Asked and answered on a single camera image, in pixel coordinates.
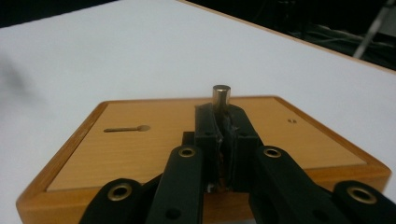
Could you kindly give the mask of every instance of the wooden board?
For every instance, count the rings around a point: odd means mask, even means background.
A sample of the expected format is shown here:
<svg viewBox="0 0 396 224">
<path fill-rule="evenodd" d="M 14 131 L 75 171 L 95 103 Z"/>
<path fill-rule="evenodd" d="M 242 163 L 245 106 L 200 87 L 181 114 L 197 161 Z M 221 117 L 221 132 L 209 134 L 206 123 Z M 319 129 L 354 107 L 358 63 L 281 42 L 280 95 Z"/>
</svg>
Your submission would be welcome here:
<svg viewBox="0 0 396 224">
<path fill-rule="evenodd" d="M 101 103 L 37 176 L 17 202 L 25 223 L 77 223 L 105 183 L 132 178 L 141 183 L 163 172 L 183 132 L 194 131 L 194 107 L 210 99 Z M 232 98 L 245 109 L 265 145 L 281 147 L 319 185 L 332 189 L 357 179 L 379 190 L 390 170 L 346 139 L 278 97 Z M 148 125 L 146 132 L 104 129 Z M 248 196 L 206 194 L 204 222 L 252 218 Z"/>
</svg>

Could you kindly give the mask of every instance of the wooden frame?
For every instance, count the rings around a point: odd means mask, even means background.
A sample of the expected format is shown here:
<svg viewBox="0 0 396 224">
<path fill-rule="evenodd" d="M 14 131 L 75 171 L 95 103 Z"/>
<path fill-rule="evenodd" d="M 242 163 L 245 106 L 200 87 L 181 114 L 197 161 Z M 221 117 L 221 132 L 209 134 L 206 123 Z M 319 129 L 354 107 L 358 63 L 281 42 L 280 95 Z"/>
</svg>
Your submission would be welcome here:
<svg viewBox="0 0 396 224">
<path fill-rule="evenodd" d="M 260 118 L 264 116 L 265 111 L 258 110 L 259 107 L 257 104 L 252 102 L 261 101 L 272 101 L 274 104 L 284 106 L 290 111 L 290 113 L 298 116 L 298 119 L 300 119 L 302 123 L 308 124 L 309 127 L 306 126 L 308 129 L 311 130 L 311 128 L 314 128 L 320 133 L 325 134 L 329 137 L 329 139 L 345 148 L 357 158 L 351 164 L 347 165 L 341 164 L 326 167 L 306 168 L 305 171 L 316 183 L 326 189 L 332 189 L 334 184 L 338 181 L 355 179 L 367 183 L 376 189 L 383 190 L 390 176 L 390 170 L 388 167 L 283 99 L 275 96 L 245 97 L 233 98 L 231 103 L 233 104 L 233 102 L 237 102 L 238 104 L 236 105 L 244 105 L 242 107 L 247 111 L 249 117 L 252 115 L 253 118 Z M 89 134 L 93 129 L 95 123 L 101 118 L 104 112 L 106 112 L 106 109 L 111 105 L 133 105 L 140 103 L 180 103 L 182 105 L 186 102 L 189 102 L 189 104 L 195 104 L 195 102 L 201 104 L 202 102 L 210 102 L 210 100 L 174 99 L 161 101 L 110 101 L 99 104 L 99 106 L 97 106 L 92 111 L 92 113 L 80 125 L 76 132 L 67 140 L 67 142 L 55 154 L 55 156 L 49 161 L 45 168 L 38 174 L 38 176 L 18 199 L 17 208 L 23 223 L 78 223 L 85 210 L 85 207 L 97 193 L 100 186 L 92 185 L 91 187 L 78 187 L 75 189 L 62 189 L 58 187 L 53 187 L 51 189 L 50 186 L 68 163 L 70 158 L 72 158 L 76 149 L 84 141 L 84 138 L 87 136 L 87 134 Z M 252 123 L 255 128 L 255 123 L 257 124 L 257 122 L 257 119 L 252 119 Z M 237 219 L 240 220 L 246 218 L 252 218 L 248 207 L 248 196 L 246 194 L 228 192 L 222 194 L 205 195 L 205 223 Z"/>
</svg>

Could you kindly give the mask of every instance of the white table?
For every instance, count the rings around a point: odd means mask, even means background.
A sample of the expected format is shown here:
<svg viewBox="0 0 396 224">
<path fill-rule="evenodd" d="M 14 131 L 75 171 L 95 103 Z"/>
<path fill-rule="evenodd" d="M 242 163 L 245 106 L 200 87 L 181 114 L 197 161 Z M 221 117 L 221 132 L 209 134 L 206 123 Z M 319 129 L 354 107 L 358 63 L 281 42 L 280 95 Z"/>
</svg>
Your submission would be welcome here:
<svg viewBox="0 0 396 224">
<path fill-rule="evenodd" d="M 0 29 L 0 223 L 97 104 L 281 96 L 396 171 L 396 75 L 170 0 L 132 0 Z M 385 195 L 396 202 L 396 178 Z"/>
</svg>

